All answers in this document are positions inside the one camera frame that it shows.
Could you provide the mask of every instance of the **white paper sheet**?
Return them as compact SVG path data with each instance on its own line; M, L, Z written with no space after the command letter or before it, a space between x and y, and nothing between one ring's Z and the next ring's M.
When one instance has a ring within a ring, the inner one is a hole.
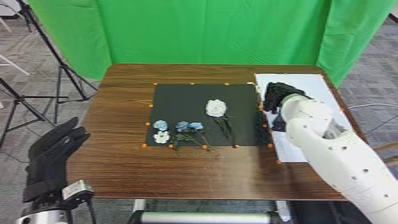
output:
M271 82L283 82L296 86L297 89L306 91L306 95L317 100L324 101L335 111L335 121L347 128L353 129L351 121L345 113L340 109L340 104L335 99L333 92L328 87L328 83L321 74L257 74L258 88L262 92L262 100L265 97L267 85ZM276 115L267 112L269 127L273 127L273 121ZM274 144L278 157L281 162L308 162L303 150L290 143L285 132L274 131Z

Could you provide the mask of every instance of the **black glove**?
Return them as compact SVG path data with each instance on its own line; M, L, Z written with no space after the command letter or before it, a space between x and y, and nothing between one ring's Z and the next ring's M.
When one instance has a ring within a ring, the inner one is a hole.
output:
M86 128L75 128L75 117L36 141L29 150L29 178L24 190L24 202L31 202L43 194L61 191L68 186L66 162L91 134Z
M281 82L269 83L264 102L265 111L273 111L273 113L278 114L278 108L281 107L283 99L292 94L301 94L303 96L306 96L306 92L289 84Z

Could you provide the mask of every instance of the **green backdrop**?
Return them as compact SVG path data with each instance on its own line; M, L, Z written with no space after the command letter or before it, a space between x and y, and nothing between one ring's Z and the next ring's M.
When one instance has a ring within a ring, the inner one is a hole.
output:
M340 85L397 0L31 0L82 76L114 63L319 65Z

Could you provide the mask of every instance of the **tripod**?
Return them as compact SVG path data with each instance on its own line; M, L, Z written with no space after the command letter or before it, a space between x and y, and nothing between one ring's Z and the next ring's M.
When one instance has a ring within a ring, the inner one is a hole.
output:
M72 69L70 65L65 63L63 59L61 59L61 56L59 56L59 53L58 53L58 50L54 48L54 45L52 45L52 42L49 40L49 37L47 37L47 34L43 32L43 29L42 29L42 26L40 26L40 23L36 21L36 17L33 15L33 11L31 11L31 6L27 5L27 3L24 2L24 0L17 0L19 3L20 3L20 6L22 6L22 12L24 12L24 15L29 19L29 22L33 23L35 27L36 27L36 30L40 32L40 35L42 35L42 39L47 43L47 46L49 46L49 49L52 51L52 54L54 54L54 57L58 59L58 62L59 62L59 79L58 79L58 97L56 97L56 115L54 115L54 123L58 124L58 119L59 119L59 104L66 103L66 102L84 102L91 99L93 96L88 96L86 95L86 91L84 91L84 86L82 86L82 82L88 84L88 86L98 90L97 86L90 83L90 81L84 79L84 77L77 74L75 70ZM81 94L81 97L82 99L79 100L68 100L68 101L61 101L59 98L65 98L61 97L61 82L63 82L63 72L66 73L66 76L72 80L72 84L77 88L77 91L79 91L79 94Z
M68 98L68 97L66 96L24 96L24 95L20 95L3 78L0 78L0 85L4 86L4 88L6 88L8 92L10 92L8 95L15 98L11 112L10 112L10 119L8 119L8 122L6 122L4 133L3 133L3 138L0 138L0 148L3 148L6 135L19 128L26 127L27 125L31 125L38 121L47 121L49 124L56 127L56 125L54 125L54 123L49 120L45 115L47 115L47 112L49 112L49 108L51 108L51 104L52 104L54 99ZM51 102L49 102L49 105L47 105L43 113L38 111L38 109L35 108L35 106L31 105L31 103L27 102L26 99L51 99ZM29 111L33 112L33 114L36 116L36 119L31 120L22 125L19 125L17 127L11 128L11 121L13 121L13 118L15 118L19 105L24 105L27 107Z

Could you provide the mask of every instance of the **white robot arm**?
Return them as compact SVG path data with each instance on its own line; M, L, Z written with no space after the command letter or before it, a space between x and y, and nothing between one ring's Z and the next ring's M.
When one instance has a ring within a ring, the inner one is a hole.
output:
M329 106L299 94L285 97L287 136L310 165L374 224L398 223L398 181L367 142L333 121Z

